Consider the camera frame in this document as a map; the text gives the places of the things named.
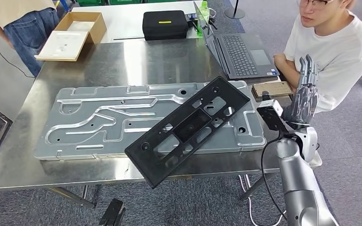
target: laptop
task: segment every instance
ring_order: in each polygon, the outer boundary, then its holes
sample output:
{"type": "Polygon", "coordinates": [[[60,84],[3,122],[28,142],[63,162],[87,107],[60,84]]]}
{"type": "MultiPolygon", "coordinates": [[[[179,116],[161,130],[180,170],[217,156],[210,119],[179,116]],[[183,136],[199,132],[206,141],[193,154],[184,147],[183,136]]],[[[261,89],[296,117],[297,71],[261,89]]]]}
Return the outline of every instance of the laptop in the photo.
{"type": "Polygon", "coordinates": [[[215,35],[194,2],[206,46],[230,80],[279,76],[272,58],[253,34],[215,35]]]}

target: man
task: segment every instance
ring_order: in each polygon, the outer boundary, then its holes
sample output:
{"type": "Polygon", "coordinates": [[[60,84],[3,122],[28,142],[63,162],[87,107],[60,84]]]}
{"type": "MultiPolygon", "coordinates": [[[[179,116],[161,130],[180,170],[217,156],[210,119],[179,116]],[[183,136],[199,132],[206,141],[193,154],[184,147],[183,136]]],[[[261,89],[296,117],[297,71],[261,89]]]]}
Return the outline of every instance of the man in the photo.
{"type": "Polygon", "coordinates": [[[362,21],[346,7],[351,0],[297,0],[296,18],[284,54],[274,62],[290,86],[300,77],[299,58],[309,54],[319,69],[316,112],[331,111],[362,76],[362,21]]]}
{"type": "Polygon", "coordinates": [[[16,50],[35,77],[43,62],[34,55],[58,23],[52,0],[0,0],[0,37],[16,50]]]}

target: gray carpet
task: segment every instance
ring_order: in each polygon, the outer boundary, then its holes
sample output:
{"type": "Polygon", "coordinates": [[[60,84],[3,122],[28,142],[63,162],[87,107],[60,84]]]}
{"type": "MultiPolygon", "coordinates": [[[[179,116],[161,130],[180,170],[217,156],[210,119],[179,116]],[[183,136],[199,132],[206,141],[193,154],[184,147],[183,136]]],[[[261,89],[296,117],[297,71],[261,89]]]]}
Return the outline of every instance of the gray carpet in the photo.
{"type": "MultiPolygon", "coordinates": [[[[218,17],[218,32],[254,31],[273,52],[281,52],[296,17],[295,1],[241,1],[247,16],[235,20],[223,16],[229,2],[209,0],[218,17]]],[[[362,1],[354,12],[362,19],[362,1]]],[[[316,115],[313,126],[319,133],[323,166],[316,175],[341,225],[362,225],[362,79],[346,100],[330,113],[316,115]]],[[[280,177],[270,186],[284,208],[280,177]]],[[[81,193],[80,187],[69,188],[81,193]]],[[[89,198],[97,208],[89,210],[46,190],[0,192],[0,225],[94,226],[112,198],[125,202],[125,226],[250,226],[248,204],[238,200],[242,193],[237,176],[165,181],[155,190],[144,182],[94,186],[89,198]]],[[[264,188],[253,198],[257,224],[278,220],[264,188]]]]}

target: robot finger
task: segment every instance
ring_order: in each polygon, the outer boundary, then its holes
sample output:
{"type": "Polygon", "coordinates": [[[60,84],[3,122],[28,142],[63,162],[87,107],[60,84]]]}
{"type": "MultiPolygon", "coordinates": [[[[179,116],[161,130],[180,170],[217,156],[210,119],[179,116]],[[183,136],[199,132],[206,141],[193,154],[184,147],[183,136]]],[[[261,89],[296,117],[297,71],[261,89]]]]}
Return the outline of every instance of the robot finger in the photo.
{"type": "Polygon", "coordinates": [[[311,83],[312,76],[314,75],[314,65],[313,65],[313,59],[309,54],[306,55],[306,60],[307,60],[306,84],[309,84],[311,83]]]}
{"type": "Polygon", "coordinates": [[[301,57],[299,59],[299,62],[300,62],[300,78],[299,78],[299,84],[298,84],[298,87],[301,87],[303,84],[305,84],[305,81],[306,81],[306,76],[307,76],[307,62],[306,60],[301,57]]]}

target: laptop screen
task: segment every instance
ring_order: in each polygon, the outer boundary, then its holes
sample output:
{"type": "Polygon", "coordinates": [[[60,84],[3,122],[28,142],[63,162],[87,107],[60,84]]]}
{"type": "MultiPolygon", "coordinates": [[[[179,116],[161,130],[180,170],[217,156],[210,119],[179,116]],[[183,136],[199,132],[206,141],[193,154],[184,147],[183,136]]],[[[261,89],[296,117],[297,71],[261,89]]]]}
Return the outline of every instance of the laptop screen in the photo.
{"type": "Polygon", "coordinates": [[[197,7],[195,2],[194,2],[194,6],[195,6],[195,10],[196,10],[196,15],[197,15],[197,21],[202,30],[202,35],[203,35],[205,44],[209,48],[209,51],[212,53],[212,55],[216,58],[217,62],[221,65],[218,54],[217,54],[217,49],[216,49],[216,46],[214,43],[215,36],[214,36],[213,30],[210,27],[210,25],[206,22],[206,20],[204,19],[202,13],[200,12],[200,10],[197,7]]]}

